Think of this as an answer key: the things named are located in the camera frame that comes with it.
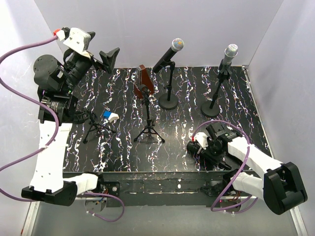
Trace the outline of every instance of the metal frame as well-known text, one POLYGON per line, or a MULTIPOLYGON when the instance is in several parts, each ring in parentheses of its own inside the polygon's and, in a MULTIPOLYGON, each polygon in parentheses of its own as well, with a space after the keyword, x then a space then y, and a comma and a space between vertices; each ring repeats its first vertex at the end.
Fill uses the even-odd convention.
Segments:
POLYGON ((38 208, 40 202, 31 202, 28 213, 26 215, 26 219, 24 222, 24 226, 21 232, 21 236, 31 236, 34 228, 38 208))
MULTIPOLYGON (((209 191, 222 181, 229 171, 200 172, 103 172, 109 194, 119 196, 125 206, 206 206, 210 207, 218 192, 209 191)), ((64 173, 63 177, 73 177, 80 173, 64 173)), ((120 204, 108 199, 106 207, 120 204)))

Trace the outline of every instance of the gray wall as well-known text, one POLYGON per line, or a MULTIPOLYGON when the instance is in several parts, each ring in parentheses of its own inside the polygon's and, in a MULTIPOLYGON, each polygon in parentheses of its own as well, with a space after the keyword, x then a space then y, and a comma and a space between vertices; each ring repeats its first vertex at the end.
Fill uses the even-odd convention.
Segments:
POLYGON ((120 47, 117 67, 154 66, 174 38, 177 66, 218 65, 230 43, 234 65, 249 64, 283 0, 35 0, 53 31, 95 31, 90 51, 120 47))
POLYGON ((315 235, 315 2, 284 0, 250 66, 249 76, 276 159, 301 172, 309 200, 300 206, 315 235))
MULTIPOLYGON (((0 55, 7 51, 52 36, 33 0, 0 0, 0 55)), ((62 59, 57 43, 19 52, 0 65, 0 76, 14 89, 37 98, 33 81, 33 62, 42 54, 62 59)), ((0 86, 0 166, 38 149, 38 106, 10 93, 0 86)), ((10 167, 0 174, 1 188, 14 196, 29 185, 36 157, 10 167)), ((17 236, 23 227, 28 203, 14 201, 0 194, 0 235, 17 236)))

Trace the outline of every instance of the round stand base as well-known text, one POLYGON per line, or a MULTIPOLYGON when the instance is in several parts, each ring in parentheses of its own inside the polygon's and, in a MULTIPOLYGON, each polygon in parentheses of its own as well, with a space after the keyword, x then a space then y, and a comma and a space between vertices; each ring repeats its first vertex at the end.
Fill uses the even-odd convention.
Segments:
POLYGON ((217 103, 210 109, 211 101, 206 101, 201 105, 201 113, 210 118, 217 117, 220 114, 220 107, 217 103))
POLYGON ((166 110, 172 110, 177 107, 178 105, 178 98, 174 94, 171 93, 171 98, 169 101, 167 101, 167 93, 163 94, 159 99, 158 99, 158 104, 160 107, 166 110))

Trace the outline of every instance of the small tripod stand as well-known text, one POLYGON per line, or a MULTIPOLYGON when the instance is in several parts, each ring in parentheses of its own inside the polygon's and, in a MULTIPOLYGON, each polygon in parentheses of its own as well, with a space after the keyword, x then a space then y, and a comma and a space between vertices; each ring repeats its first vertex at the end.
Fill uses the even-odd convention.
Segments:
POLYGON ((102 134, 102 132, 103 132, 103 129, 107 129, 107 130, 111 131, 112 134, 115 134, 115 133, 116 133, 115 130, 110 129, 110 128, 106 127, 105 125, 96 123, 96 115, 95 115, 95 113, 90 112, 90 111, 86 111, 86 112, 87 112, 88 115, 89 115, 89 119, 90 119, 89 125, 90 125, 90 128, 89 128, 87 134, 85 135, 85 137, 84 137, 84 139, 83 139, 83 141, 82 141, 84 144, 88 143, 88 140, 87 140, 88 135, 89 135, 89 133, 93 132, 94 130, 97 130, 97 132, 96 132, 96 136, 97 136, 97 137, 101 136, 101 134, 102 134))
POLYGON ((161 135, 158 134, 156 132, 156 130, 153 128, 155 126, 154 125, 154 119, 150 118, 150 111, 149 111, 149 105, 150 105, 149 94, 150 94, 150 90, 148 90, 148 87, 146 87, 145 85, 141 85, 139 88, 140 88, 140 91, 142 92, 142 95, 143 95, 143 100, 141 100, 141 104, 144 104, 146 106, 146 109, 147 109, 147 125, 140 132, 140 134, 136 138, 134 138, 133 141, 136 142, 138 140, 138 138, 142 134, 149 134, 149 136, 151 136, 152 134, 155 134, 155 135, 158 135, 161 138, 162 143, 165 143, 165 139, 162 138, 161 135))
POLYGON ((167 93, 163 94, 158 99, 158 104, 160 107, 166 109, 166 110, 172 110, 177 107, 178 104, 178 98, 176 95, 172 94, 172 79, 173 79, 173 71, 175 69, 175 62, 173 61, 163 61, 161 64, 163 67, 170 66, 171 74, 169 77, 168 85, 164 88, 167 89, 167 93))
POLYGON ((201 113, 206 117, 214 118, 220 114, 220 107, 216 103, 216 100, 219 95, 221 84, 224 82, 225 79, 228 80, 232 74, 232 71, 230 69, 231 63, 228 65, 224 65, 222 62, 223 60, 221 61, 221 64, 219 66, 219 74, 217 77, 219 79, 219 85, 215 94, 213 94, 212 101, 206 101, 201 105, 201 113))

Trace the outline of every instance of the small stand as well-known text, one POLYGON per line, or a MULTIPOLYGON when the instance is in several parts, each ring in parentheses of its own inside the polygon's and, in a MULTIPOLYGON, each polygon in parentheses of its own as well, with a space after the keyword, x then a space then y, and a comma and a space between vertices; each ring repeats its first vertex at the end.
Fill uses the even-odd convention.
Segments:
POLYGON ((112 134, 116 133, 115 130, 110 129, 109 127, 106 127, 105 125, 96 123, 96 120, 95 120, 96 119, 96 115, 95 115, 95 113, 90 112, 90 111, 87 111, 87 113, 89 114, 89 119, 90 119, 89 125, 90 125, 90 128, 89 128, 87 134, 85 135, 85 137, 84 137, 84 139, 82 141, 84 144, 88 143, 88 140, 87 140, 88 135, 89 135, 89 133, 93 132, 94 130, 97 130, 97 132, 96 132, 96 136, 97 137, 101 136, 101 134, 103 132, 103 129, 107 129, 107 130, 111 131, 112 134))
POLYGON ((223 65, 222 62, 223 60, 221 61, 221 64, 219 66, 219 74, 217 77, 219 79, 219 85, 215 94, 213 94, 212 101, 206 101, 201 105, 201 113, 206 117, 214 118, 220 114, 220 107, 216 103, 216 100, 219 95, 221 84, 224 82, 225 79, 228 80, 232 74, 232 71, 230 69, 231 64, 223 65))
POLYGON ((134 142, 136 142, 138 140, 138 138, 142 135, 142 134, 149 134, 149 136, 151 135, 158 135, 161 140, 162 143, 165 143, 165 139, 161 137, 160 134, 158 134, 156 132, 156 130, 154 129, 154 119, 150 118, 150 111, 149 111, 149 105, 150 105, 150 101, 149 101, 149 94, 150 94, 150 90, 148 90, 148 88, 145 85, 141 85, 140 87, 140 91, 142 92, 143 95, 143 100, 141 100, 141 104, 144 104, 146 106, 146 110, 147 110, 147 125, 144 127, 144 129, 140 132, 140 134, 134 138, 134 142))
POLYGON ((170 66, 171 69, 171 74, 169 77, 169 82, 168 85, 165 86, 164 88, 167 89, 167 93, 163 94, 159 100, 158 104, 160 107, 166 110, 172 110, 177 107, 178 105, 178 98, 176 95, 172 94, 172 79, 173 79, 173 71, 175 69, 175 62, 173 61, 163 61, 161 64, 163 67, 167 67, 168 65, 170 66))

